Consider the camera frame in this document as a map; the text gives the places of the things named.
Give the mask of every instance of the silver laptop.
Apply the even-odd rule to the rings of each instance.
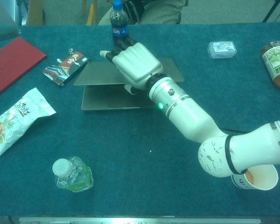
[[[16,37],[19,33],[21,33],[21,30],[0,2],[0,40]]]
[[[159,59],[164,74],[176,82],[184,81],[180,71],[170,58]],[[82,106],[84,111],[135,109],[154,107],[146,92],[131,95],[124,84],[128,82],[116,67],[108,61],[89,62],[81,71],[74,85],[84,87]]]

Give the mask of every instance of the green light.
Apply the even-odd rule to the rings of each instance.
[[[163,105],[162,103],[158,103],[158,107],[159,107],[161,110],[163,110],[164,105]]]

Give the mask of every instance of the paper cup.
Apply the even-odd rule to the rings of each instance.
[[[278,179],[274,165],[250,167],[245,174],[231,176],[234,185],[241,189],[271,190],[277,185]]]

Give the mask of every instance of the jar label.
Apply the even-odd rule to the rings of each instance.
[[[262,58],[272,79],[280,75],[280,46],[269,49]]]

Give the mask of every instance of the teal tablecloth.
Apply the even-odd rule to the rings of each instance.
[[[170,57],[186,81],[181,87],[220,127],[251,131],[280,119],[280,89],[260,58],[280,40],[280,23],[141,25],[131,36],[157,57]],[[270,191],[241,190],[215,178],[197,159],[199,144],[186,140],[157,109],[83,112],[83,88],[63,88],[42,69],[74,48],[92,61],[113,49],[109,26],[22,27],[21,37],[47,54],[0,94],[0,115],[37,87],[57,114],[37,120],[0,157],[0,215],[279,216],[280,178]],[[0,48],[11,39],[0,41]],[[233,59],[211,60],[211,41],[233,41]],[[55,186],[52,164],[81,157],[93,189],[71,193]],[[276,167],[280,176],[280,166]]]

